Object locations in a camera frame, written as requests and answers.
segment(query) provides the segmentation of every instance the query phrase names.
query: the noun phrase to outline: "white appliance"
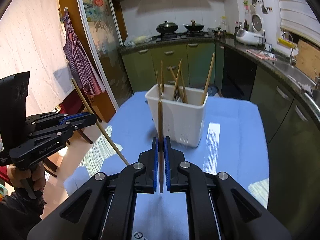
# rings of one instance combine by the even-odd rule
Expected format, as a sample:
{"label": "white appliance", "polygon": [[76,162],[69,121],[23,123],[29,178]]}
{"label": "white appliance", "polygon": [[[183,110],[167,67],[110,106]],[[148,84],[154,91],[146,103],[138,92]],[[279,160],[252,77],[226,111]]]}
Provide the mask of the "white appliance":
{"label": "white appliance", "polygon": [[252,27],[254,32],[240,29],[237,32],[237,41],[245,45],[261,45],[263,43],[263,20],[258,14],[251,15]]}

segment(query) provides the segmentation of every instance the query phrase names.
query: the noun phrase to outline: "metal screw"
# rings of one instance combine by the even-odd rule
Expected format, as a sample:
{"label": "metal screw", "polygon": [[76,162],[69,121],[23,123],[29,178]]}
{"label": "metal screw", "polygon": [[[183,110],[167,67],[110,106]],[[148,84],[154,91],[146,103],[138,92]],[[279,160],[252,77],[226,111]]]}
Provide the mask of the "metal screw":
{"label": "metal screw", "polygon": [[225,172],[220,172],[220,173],[218,174],[218,177],[219,177],[220,179],[223,179],[223,180],[229,178],[228,174],[225,173]]}
{"label": "metal screw", "polygon": [[94,176],[94,178],[95,178],[96,180],[103,180],[103,179],[105,178],[105,175],[104,175],[104,173],[99,172],[99,173],[97,173],[97,174]]}
{"label": "metal screw", "polygon": [[143,168],[143,163],[135,163],[133,165],[133,167],[136,169],[136,170],[140,170]]}
{"label": "metal screw", "polygon": [[180,163],[180,166],[182,167],[182,168],[189,168],[190,167],[190,163],[188,163],[188,162],[181,162]]}

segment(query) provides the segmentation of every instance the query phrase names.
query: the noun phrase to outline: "cabinet door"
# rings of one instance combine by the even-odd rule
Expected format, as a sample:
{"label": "cabinet door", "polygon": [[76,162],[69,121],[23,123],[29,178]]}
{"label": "cabinet door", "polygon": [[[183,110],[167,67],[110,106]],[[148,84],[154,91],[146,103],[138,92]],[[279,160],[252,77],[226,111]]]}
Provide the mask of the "cabinet door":
{"label": "cabinet door", "polygon": [[214,83],[219,88],[222,89],[222,78],[223,78],[223,64],[224,64],[224,46],[216,43],[216,59],[215,59],[215,78]]}
{"label": "cabinet door", "polygon": [[[190,87],[204,87],[210,69],[213,43],[187,43]],[[214,84],[215,64],[213,65],[210,84]]]}
{"label": "cabinet door", "polygon": [[268,145],[268,210],[293,239],[311,223],[320,200],[320,131],[297,101]]}
{"label": "cabinet door", "polygon": [[124,55],[122,59],[133,92],[149,90],[156,84],[156,74],[149,49]]}
{"label": "cabinet door", "polygon": [[171,66],[175,75],[177,75],[178,64],[180,59],[182,59],[181,68],[183,70],[184,83],[186,86],[189,86],[189,66],[186,44],[155,48],[151,50],[151,54],[153,66],[155,71],[159,71],[159,76],[161,73],[161,60],[163,60],[164,83],[169,85],[174,84],[174,79],[168,67]]}
{"label": "cabinet door", "polygon": [[285,118],[293,95],[270,74],[257,67],[250,101],[258,106],[268,143]]}

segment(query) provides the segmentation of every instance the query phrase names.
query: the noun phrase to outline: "countertop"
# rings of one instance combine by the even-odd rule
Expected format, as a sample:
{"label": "countertop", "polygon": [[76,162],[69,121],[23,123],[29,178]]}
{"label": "countertop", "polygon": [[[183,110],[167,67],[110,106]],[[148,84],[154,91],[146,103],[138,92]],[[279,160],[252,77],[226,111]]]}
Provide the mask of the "countertop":
{"label": "countertop", "polygon": [[[292,92],[294,97],[297,98],[298,101],[305,106],[305,109],[308,111],[308,113],[310,114],[310,116],[312,117],[313,121],[315,122],[316,126],[320,131],[319,107],[313,103],[313,101],[308,97],[308,95],[306,95],[305,92],[303,92],[295,82],[293,82],[283,72],[281,72],[276,67],[276,64],[273,65],[273,63],[270,60],[259,59],[256,56],[246,51],[246,49],[256,49],[255,46],[241,44],[235,41],[233,38],[218,38],[214,36],[209,36],[209,37],[187,37],[185,39],[177,39],[177,40],[161,41],[161,42],[150,41],[150,42],[146,42],[146,43],[139,44],[132,47],[121,47],[119,52],[122,55],[126,55],[126,54],[137,52],[143,49],[152,49],[152,48],[170,46],[170,45],[181,44],[181,43],[197,43],[197,42],[204,43],[204,42],[213,42],[213,41],[220,43],[222,46],[227,46],[228,48],[233,49],[238,53],[242,54],[244,57],[247,57],[248,59],[252,60],[258,66],[262,67],[265,71],[267,71],[270,75],[272,75],[276,80],[281,82],[281,84],[284,84],[286,87],[288,87],[288,89]],[[284,60],[277,58],[277,62],[279,61],[285,62]]]}

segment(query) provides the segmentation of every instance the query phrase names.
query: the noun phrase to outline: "wooden board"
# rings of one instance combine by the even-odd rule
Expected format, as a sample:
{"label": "wooden board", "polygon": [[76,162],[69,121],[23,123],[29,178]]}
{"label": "wooden board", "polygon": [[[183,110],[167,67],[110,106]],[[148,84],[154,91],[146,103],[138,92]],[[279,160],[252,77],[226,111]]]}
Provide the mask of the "wooden board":
{"label": "wooden board", "polygon": [[320,51],[302,40],[299,40],[298,48],[296,67],[314,81],[315,69],[317,75],[320,73]]}

